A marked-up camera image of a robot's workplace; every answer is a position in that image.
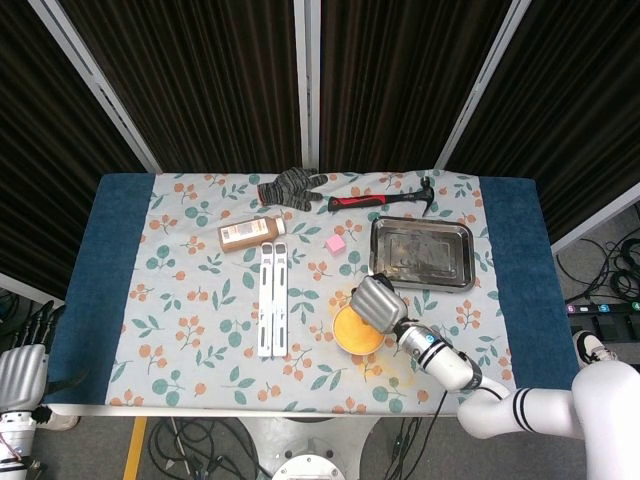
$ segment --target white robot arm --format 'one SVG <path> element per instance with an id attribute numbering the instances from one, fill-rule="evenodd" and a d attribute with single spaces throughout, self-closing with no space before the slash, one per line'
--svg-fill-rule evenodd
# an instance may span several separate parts
<path id="1" fill-rule="evenodd" d="M 49 350 L 63 312 L 64 307 L 54 310 L 53 302 L 47 303 L 15 332 L 12 348 L 0 354 L 0 480 L 21 480 L 29 469 L 40 468 L 31 457 L 37 423 L 32 412 L 47 391 Z M 49 391 L 55 388 L 49 384 Z"/>
<path id="2" fill-rule="evenodd" d="M 449 392 L 473 391 L 458 409 L 472 436 L 489 438 L 528 431 L 585 440 L 590 479 L 638 479 L 640 375 L 629 365 L 608 361 L 581 370 L 572 391 L 507 388 L 436 332 L 408 318 L 407 307 L 384 275 L 365 277 L 351 307 L 398 345 Z"/>

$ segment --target floral tablecloth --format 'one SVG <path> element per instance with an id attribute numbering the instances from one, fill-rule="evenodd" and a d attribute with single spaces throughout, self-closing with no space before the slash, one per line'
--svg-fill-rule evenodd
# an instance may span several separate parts
<path id="1" fill-rule="evenodd" d="M 477 177 L 428 170 L 330 174 L 312 212 L 262 207 L 256 185 L 272 174 L 162 174 L 155 180 L 131 278 L 107 392 L 112 405 L 318 413 L 433 413 L 442 387 L 398 352 L 391 337 L 366 357 L 347 354 L 331 332 L 335 313 L 367 272 L 371 221 L 419 218 L 421 203 L 327 212 L 328 196 L 400 193 L 429 176 L 427 218 L 466 224 L 474 235 L 476 284 L 448 294 L 400 289 L 410 315 L 515 388 L 491 244 Z M 217 228 L 281 215 L 289 250 L 289 354 L 256 356 L 259 252 L 224 254 Z M 334 233 L 347 251 L 323 248 Z M 464 395 L 450 396 L 452 413 Z"/>

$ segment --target bottle cap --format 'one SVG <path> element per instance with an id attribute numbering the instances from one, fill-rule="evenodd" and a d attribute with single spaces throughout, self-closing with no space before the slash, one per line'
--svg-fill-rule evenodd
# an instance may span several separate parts
<path id="1" fill-rule="evenodd" d="M 276 217 L 276 225 L 278 227 L 278 233 L 280 235 L 284 235 L 285 233 L 287 233 L 287 229 L 284 226 L 284 220 L 282 220 L 282 217 Z"/>

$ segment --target white plastic bracket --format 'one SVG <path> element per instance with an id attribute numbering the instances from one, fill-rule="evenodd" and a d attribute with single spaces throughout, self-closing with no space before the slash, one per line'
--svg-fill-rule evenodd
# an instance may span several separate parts
<path id="1" fill-rule="evenodd" d="M 273 340 L 273 244 L 260 247 L 260 310 L 258 314 L 258 356 L 271 357 Z"/>
<path id="2" fill-rule="evenodd" d="M 276 243 L 274 246 L 273 269 L 273 351 L 274 357 L 287 355 L 288 337 L 288 278 L 287 278 L 287 244 Z"/>

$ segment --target sneaker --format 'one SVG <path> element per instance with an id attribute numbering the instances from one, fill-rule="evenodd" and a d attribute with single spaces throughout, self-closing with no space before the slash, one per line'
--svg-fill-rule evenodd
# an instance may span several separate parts
<path id="1" fill-rule="evenodd" d="M 31 417 L 36 421 L 36 428 L 56 430 L 59 432 L 72 429 L 80 420 L 80 417 L 77 415 L 58 415 L 44 405 L 36 408 L 32 412 Z"/>
<path id="2" fill-rule="evenodd" d="M 618 359 L 618 355 L 605 347 L 598 337 L 587 330 L 581 330 L 573 335 L 573 346 L 580 368 L 593 362 Z"/>

